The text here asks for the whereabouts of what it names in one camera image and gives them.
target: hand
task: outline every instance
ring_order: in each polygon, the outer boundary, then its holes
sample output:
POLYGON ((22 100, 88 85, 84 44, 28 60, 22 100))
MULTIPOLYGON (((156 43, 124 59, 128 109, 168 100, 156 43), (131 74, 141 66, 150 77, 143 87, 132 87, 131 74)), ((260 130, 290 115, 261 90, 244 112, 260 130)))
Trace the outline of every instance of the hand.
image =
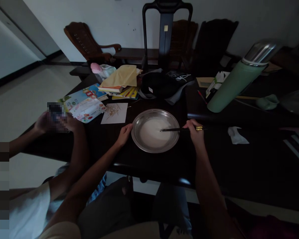
POLYGON ((84 129, 83 123, 74 118, 70 113, 67 113, 65 118, 58 117, 57 119, 60 121, 61 125, 64 128, 67 128, 73 133, 80 129, 84 129))
POLYGON ((118 147, 123 147, 130 136, 130 132, 133 128, 133 124, 128 124, 121 129, 120 135, 115 142, 115 145, 118 147))
POLYGON ((195 126, 202 126, 196 120, 191 119, 188 120, 187 123, 183 128, 189 128, 190 130, 190 137, 193 141, 195 147, 199 147, 200 145, 204 144, 204 131, 203 130, 196 130, 195 126))
POLYGON ((34 130, 42 134, 46 133, 51 127, 49 113, 47 111, 43 112, 34 124, 34 130))

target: wooden chair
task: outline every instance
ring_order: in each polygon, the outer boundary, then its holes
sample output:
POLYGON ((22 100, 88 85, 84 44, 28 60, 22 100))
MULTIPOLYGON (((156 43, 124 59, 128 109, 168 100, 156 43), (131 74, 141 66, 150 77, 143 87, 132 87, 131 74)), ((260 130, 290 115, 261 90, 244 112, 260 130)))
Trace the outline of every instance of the wooden chair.
POLYGON ((173 22, 172 36, 170 41, 170 61, 177 61, 182 64, 182 57, 189 61, 193 53, 193 41, 198 29, 198 23, 190 22, 188 29, 187 43, 184 46, 186 29, 188 26, 187 20, 179 20, 173 22))
POLYGON ((146 17, 148 9, 156 9, 160 13, 159 27, 159 49, 158 49, 158 67, 167 70, 170 62, 170 45, 172 35, 173 16, 178 9, 188 10, 187 27, 183 41, 184 47, 187 45, 188 30, 192 18, 193 6, 190 3, 184 3, 182 0, 161 1, 154 0, 152 3, 146 3, 143 6, 143 34, 145 55, 142 60, 142 70, 148 70, 147 37, 146 37, 146 17))
POLYGON ((103 53, 102 48, 113 47, 115 52, 120 51, 122 48, 120 44, 99 45, 94 40, 89 27, 82 22, 71 22, 70 25, 64 28, 64 33, 87 61, 103 58, 106 62, 109 62, 112 55, 103 53))
POLYGON ((228 19, 203 21, 191 64, 191 72, 194 76, 214 77, 218 71, 231 71, 232 63, 238 62, 241 57, 229 54, 226 49, 238 24, 228 19), (225 68, 220 65, 224 55, 231 58, 225 68))

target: green thermos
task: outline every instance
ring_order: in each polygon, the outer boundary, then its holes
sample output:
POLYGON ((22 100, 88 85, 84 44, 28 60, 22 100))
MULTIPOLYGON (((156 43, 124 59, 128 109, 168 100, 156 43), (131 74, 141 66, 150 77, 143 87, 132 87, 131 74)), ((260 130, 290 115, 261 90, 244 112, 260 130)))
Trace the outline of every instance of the green thermos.
POLYGON ((280 49, 277 40, 263 39, 255 43, 249 52, 237 63, 219 90, 207 104, 207 108, 219 113, 245 87, 266 68, 271 57, 280 49))

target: white batter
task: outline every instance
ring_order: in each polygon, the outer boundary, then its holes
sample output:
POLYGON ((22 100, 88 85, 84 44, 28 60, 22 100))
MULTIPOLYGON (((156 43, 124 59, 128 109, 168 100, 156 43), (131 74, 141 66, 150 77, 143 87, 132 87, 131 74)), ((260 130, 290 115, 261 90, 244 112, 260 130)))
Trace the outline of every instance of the white batter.
POLYGON ((169 141, 171 136, 171 132, 160 132, 160 130, 169 127, 168 122, 162 119, 150 119, 141 128, 141 140, 150 147, 160 148, 169 141))

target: green cup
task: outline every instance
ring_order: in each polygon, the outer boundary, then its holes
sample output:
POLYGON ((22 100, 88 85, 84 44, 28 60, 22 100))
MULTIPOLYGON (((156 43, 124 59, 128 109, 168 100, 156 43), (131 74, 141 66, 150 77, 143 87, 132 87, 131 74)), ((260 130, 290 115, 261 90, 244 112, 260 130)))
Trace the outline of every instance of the green cup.
POLYGON ((279 100, 274 94, 256 100, 256 105, 262 110, 273 110, 277 104, 279 104, 279 100))

